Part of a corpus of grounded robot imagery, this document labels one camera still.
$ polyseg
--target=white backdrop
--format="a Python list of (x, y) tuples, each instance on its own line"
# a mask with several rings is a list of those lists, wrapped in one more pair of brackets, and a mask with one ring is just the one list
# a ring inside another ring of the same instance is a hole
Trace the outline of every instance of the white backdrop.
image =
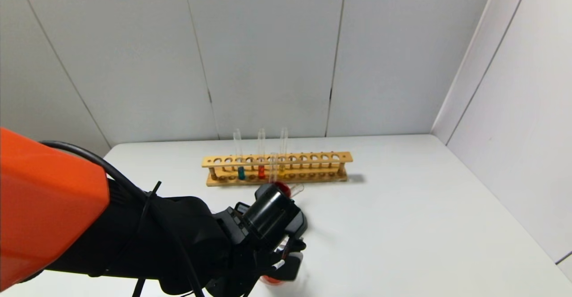
[(427, 133), (485, 3), (2, 0), (0, 123), (100, 154), (237, 127)]
[(572, 250), (571, 5), (521, 1), (448, 144), (554, 261)]

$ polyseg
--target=red liquid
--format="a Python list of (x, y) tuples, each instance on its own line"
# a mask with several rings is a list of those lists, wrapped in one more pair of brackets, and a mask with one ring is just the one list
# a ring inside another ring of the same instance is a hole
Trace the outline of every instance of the red liquid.
[(259, 179), (264, 179), (265, 175), (264, 175), (264, 165), (259, 165), (258, 166), (258, 178)]

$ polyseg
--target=glass test tube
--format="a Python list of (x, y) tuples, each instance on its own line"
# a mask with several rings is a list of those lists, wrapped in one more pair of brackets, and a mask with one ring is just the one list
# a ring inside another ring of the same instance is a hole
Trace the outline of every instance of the glass test tube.
[[(282, 131), (280, 131), (280, 161), (286, 161), (286, 155), (288, 155), (288, 128), (282, 127)], [(286, 169), (285, 164), (280, 164), (278, 166), (278, 171), (280, 176), (284, 175), (284, 169)]]
[(259, 155), (259, 165), (258, 165), (258, 178), (264, 179), (264, 142), (266, 140), (266, 132), (264, 128), (258, 130), (258, 155)]
[(278, 181), (278, 153), (270, 155), (270, 175), (268, 176), (268, 183), (275, 183)]
[[(241, 136), (240, 136), (240, 130), (237, 128), (236, 132), (234, 132), (232, 134), (232, 136), (235, 139), (235, 147), (236, 147), (236, 161), (237, 162), (243, 162), (243, 148), (241, 146)], [(239, 180), (244, 180), (246, 179), (246, 175), (244, 174), (244, 167), (239, 167), (238, 168), (238, 172), (239, 172)]]
[(290, 188), (290, 199), (295, 197), (300, 192), (304, 191), (304, 184), (303, 183), (296, 183)]

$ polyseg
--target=wooden test tube rack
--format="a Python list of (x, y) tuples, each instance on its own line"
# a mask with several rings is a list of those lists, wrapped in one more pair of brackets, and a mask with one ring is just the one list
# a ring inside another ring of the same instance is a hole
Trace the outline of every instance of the wooden test tube rack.
[[(206, 156), (202, 167), (209, 169), (206, 185), (220, 187), (229, 185), (263, 184), (270, 176), (270, 155)], [(279, 156), (278, 181), (284, 183), (347, 181), (345, 163), (353, 162), (349, 152), (288, 153)], [(265, 178), (259, 179), (258, 167), (264, 165)], [(238, 178), (238, 167), (244, 167), (245, 179)]]

